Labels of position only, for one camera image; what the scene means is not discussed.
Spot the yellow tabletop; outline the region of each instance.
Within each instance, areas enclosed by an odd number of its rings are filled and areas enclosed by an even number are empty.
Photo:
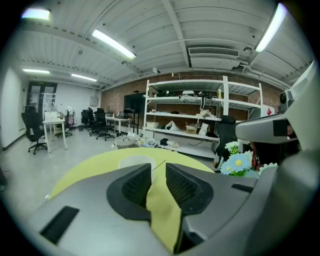
[[[173,252],[180,227],[181,209],[166,185],[166,163],[181,164],[202,171],[212,172],[209,167],[197,160],[160,148],[139,147],[109,151],[91,157],[72,168],[55,185],[50,197],[56,196],[77,181],[117,170],[120,161],[129,156],[151,157],[155,161],[156,166],[165,160],[163,164],[155,169],[155,180],[151,190],[147,194],[146,207],[151,212],[152,230],[166,247]]]

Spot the flower bouquet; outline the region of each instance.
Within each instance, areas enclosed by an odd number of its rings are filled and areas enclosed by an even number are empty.
[[[239,153],[238,147],[239,142],[237,141],[229,142],[225,145],[224,148],[230,152],[230,157],[226,162],[224,162],[223,157],[220,161],[218,169],[222,174],[258,179],[264,169],[278,166],[277,163],[270,163],[260,167],[259,171],[255,170],[252,166],[253,152]]]

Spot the black monitor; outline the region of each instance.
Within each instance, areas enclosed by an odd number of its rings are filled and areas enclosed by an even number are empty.
[[[124,110],[132,113],[143,113],[145,111],[146,93],[134,93],[124,96]]]

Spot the ceiling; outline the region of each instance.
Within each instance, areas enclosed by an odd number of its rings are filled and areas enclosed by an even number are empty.
[[[314,59],[289,13],[266,49],[255,52],[276,7],[267,0],[52,0],[36,7],[49,9],[50,21],[21,20],[12,42],[21,67],[50,70],[30,75],[32,80],[103,91],[154,75],[157,67],[163,74],[227,70],[285,89]],[[94,38],[95,29],[136,58]],[[237,50],[237,58],[226,58],[235,67],[226,69],[219,58],[211,57],[209,64],[190,58],[188,48],[201,46]]]

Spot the fluorescent light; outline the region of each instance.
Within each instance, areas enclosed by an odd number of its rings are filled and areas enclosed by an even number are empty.
[[[90,77],[86,77],[86,76],[82,76],[82,75],[78,75],[78,74],[71,74],[72,77],[76,77],[76,78],[83,78],[83,79],[87,79],[87,80],[90,80],[90,81],[94,81],[96,82],[97,79],[93,79],[93,78],[90,78]]]
[[[50,11],[43,9],[27,9],[21,16],[21,18],[33,18],[33,19],[42,19],[42,20],[50,20]]]
[[[117,49],[119,52],[123,53],[129,59],[134,59],[136,57],[136,55],[134,55],[127,48],[123,47],[120,43],[113,40],[111,37],[107,36],[106,34],[100,32],[99,30],[93,31],[92,36],[105,42],[106,44],[112,46],[113,48]]]
[[[279,3],[267,31],[265,32],[258,46],[255,48],[256,52],[262,53],[264,51],[264,49],[267,47],[271,39],[274,37],[274,35],[278,31],[281,23],[284,21],[286,17],[286,13],[287,13],[286,7],[282,3]]]
[[[31,73],[43,73],[43,74],[50,74],[48,70],[37,70],[37,69],[22,69],[24,72],[31,72]]]

